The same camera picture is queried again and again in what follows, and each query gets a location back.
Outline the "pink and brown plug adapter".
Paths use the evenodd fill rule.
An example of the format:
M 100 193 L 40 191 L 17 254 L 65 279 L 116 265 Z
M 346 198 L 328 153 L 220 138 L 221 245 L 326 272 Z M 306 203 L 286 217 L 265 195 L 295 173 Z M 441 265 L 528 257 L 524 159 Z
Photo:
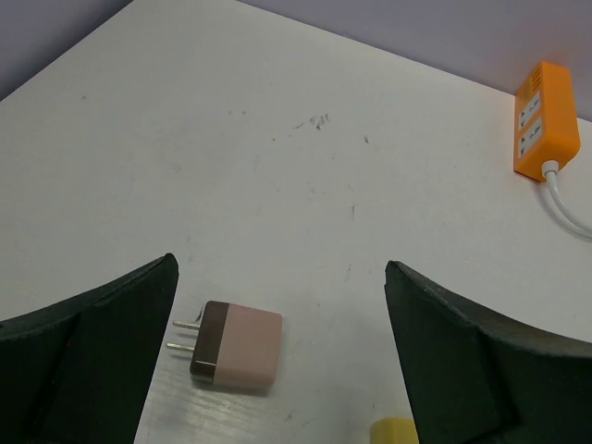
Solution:
M 191 354 L 190 375 L 201 384 L 254 392 L 273 386 L 281 350 L 281 314 L 209 301 L 199 323 L 175 321 L 173 326 L 197 333 L 192 346 L 169 342 L 166 347 Z

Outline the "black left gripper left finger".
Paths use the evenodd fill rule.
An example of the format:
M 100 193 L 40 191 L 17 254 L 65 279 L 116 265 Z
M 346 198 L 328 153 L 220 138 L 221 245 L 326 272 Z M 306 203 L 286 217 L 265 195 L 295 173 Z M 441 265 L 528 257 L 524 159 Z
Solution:
M 2 442 L 133 442 L 178 281 L 168 253 L 2 321 Z

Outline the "yellow USB plug adapter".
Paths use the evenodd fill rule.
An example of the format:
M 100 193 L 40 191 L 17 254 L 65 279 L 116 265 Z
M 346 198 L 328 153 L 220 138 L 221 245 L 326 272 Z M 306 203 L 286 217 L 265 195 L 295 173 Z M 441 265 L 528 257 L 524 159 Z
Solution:
M 371 444 L 418 444 L 419 438 L 412 418 L 385 417 L 370 427 Z

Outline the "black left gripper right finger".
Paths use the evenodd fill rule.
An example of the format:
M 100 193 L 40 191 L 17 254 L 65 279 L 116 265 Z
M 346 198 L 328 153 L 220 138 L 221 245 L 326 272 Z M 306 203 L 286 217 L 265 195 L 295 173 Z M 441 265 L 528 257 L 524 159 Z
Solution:
M 402 262 L 385 273 L 420 442 L 590 442 L 590 343 L 495 312 Z

